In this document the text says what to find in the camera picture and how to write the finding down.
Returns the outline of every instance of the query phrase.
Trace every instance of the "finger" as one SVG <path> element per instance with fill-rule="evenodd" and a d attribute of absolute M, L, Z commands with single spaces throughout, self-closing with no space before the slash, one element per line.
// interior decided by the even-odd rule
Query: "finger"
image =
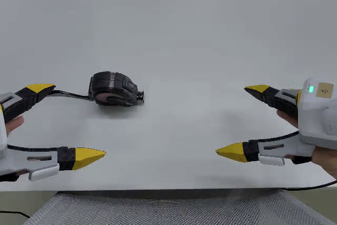
<path fill-rule="evenodd" d="M 295 128 L 299 127 L 297 119 L 294 119 L 293 117 L 287 115 L 285 112 L 282 112 L 280 110 L 276 111 L 277 115 L 281 117 L 282 119 L 288 121 L 291 125 L 293 125 Z"/>
<path fill-rule="evenodd" d="M 6 131 L 7 131 L 7 135 L 13 131 L 14 129 L 18 128 L 19 126 L 21 126 L 24 122 L 24 119 L 22 116 L 8 122 L 6 124 Z"/>
<path fill-rule="evenodd" d="M 337 179 L 337 150 L 316 147 L 311 161 Z"/>

